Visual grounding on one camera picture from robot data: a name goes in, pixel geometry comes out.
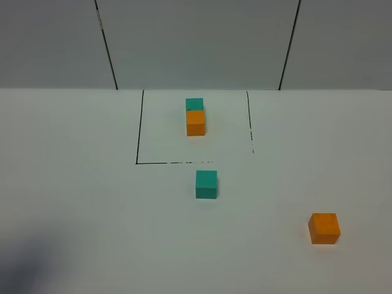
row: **cube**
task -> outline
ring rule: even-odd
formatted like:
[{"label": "cube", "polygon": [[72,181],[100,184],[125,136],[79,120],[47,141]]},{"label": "cube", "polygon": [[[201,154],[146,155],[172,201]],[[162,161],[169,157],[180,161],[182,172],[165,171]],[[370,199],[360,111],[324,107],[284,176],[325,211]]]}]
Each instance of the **cube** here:
[{"label": "cube", "polygon": [[187,98],[185,100],[186,110],[204,110],[203,98]]},{"label": "cube", "polygon": [[204,136],[206,134],[204,110],[189,110],[186,112],[186,134],[188,136]]},{"label": "cube", "polygon": [[334,213],[314,213],[307,225],[313,244],[335,244],[341,235]]},{"label": "cube", "polygon": [[218,178],[216,170],[196,171],[196,198],[216,199]]}]

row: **stacked blocks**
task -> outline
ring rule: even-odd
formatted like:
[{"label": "stacked blocks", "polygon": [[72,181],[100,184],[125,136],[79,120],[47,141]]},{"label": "stacked blocks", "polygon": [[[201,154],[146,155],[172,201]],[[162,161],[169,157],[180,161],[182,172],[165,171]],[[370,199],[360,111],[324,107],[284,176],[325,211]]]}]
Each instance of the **stacked blocks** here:
[{"label": "stacked blocks", "polygon": [[206,134],[203,98],[186,99],[186,133],[188,136],[204,136]]}]

